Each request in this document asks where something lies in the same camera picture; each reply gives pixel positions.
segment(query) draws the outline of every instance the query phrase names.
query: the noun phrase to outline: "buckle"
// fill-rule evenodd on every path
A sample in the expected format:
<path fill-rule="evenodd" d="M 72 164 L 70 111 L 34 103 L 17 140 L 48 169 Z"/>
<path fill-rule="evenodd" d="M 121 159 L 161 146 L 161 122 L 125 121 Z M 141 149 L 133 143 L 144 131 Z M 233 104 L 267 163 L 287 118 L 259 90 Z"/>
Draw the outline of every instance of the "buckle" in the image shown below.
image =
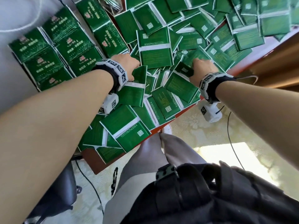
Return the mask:
<path fill-rule="evenodd" d="M 175 174 L 176 177 L 179 178 L 175 165 L 169 163 L 165 166 L 160 167 L 156 173 L 155 184 L 157 183 L 157 181 L 160 181 L 161 179 L 173 174 Z"/>

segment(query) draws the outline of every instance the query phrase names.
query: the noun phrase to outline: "black wrist strap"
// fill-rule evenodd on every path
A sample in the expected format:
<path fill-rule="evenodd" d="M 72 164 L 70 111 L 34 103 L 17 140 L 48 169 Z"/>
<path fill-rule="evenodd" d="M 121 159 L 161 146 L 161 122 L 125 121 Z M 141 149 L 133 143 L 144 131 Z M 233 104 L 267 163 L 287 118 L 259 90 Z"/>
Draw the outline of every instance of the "black wrist strap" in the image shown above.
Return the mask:
<path fill-rule="evenodd" d="M 113 78 L 113 87 L 112 87 L 111 91 L 109 92 L 109 94 L 117 92 L 117 89 L 119 87 L 119 82 L 118 82 L 119 76 L 116 74 L 116 72 L 112 68 L 108 67 L 107 65 L 96 65 L 92 70 L 104 70 L 104 71 L 109 72 Z"/>
<path fill-rule="evenodd" d="M 209 83 L 207 88 L 207 94 L 209 95 L 209 100 L 213 102 L 219 102 L 218 98 L 215 95 L 216 88 L 219 86 L 220 83 L 225 81 L 236 81 L 235 78 L 230 78 L 227 76 L 219 77 L 214 79 L 212 82 Z"/>

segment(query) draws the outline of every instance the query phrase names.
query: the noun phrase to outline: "black chair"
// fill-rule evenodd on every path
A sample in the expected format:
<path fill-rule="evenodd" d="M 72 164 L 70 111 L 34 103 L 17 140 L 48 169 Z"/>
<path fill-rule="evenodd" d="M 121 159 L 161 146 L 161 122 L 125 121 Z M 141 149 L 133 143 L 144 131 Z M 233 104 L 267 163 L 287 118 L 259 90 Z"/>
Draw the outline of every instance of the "black chair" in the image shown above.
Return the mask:
<path fill-rule="evenodd" d="M 47 217 L 58 215 L 64 211 L 72 210 L 77 194 L 82 192 L 82 187 L 76 185 L 75 175 L 71 161 L 66 165 L 61 174 L 47 190 L 33 211 L 24 222 L 32 224 L 30 219 L 39 217 L 35 224 L 40 224 Z"/>

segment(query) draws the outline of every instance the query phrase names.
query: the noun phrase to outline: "forearm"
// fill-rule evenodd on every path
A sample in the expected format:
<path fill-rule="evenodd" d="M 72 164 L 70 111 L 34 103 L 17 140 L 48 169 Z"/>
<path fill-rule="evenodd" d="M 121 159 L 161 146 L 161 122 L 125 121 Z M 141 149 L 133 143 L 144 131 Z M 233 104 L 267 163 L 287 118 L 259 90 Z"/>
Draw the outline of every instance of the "forearm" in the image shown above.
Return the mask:
<path fill-rule="evenodd" d="M 70 160 L 112 86 L 108 72 L 95 70 L 43 91 L 0 117 L 3 222 L 23 222 Z"/>
<path fill-rule="evenodd" d="M 299 169 L 299 93 L 226 81 L 216 97 Z"/>

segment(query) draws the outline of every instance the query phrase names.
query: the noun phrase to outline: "right arm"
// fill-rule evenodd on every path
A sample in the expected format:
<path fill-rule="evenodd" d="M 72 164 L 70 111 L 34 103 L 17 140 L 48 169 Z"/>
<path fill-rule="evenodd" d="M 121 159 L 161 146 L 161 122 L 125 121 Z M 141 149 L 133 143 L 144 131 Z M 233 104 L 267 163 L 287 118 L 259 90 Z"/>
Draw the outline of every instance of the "right arm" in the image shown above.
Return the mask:
<path fill-rule="evenodd" d="M 198 59 L 193 67 L 190 81 L 196 86 L 206 74 L 218 71 L 210 61 Z M 299 93 L 226 81 L 219 84 L 215 95 L 299 170 Z"/>

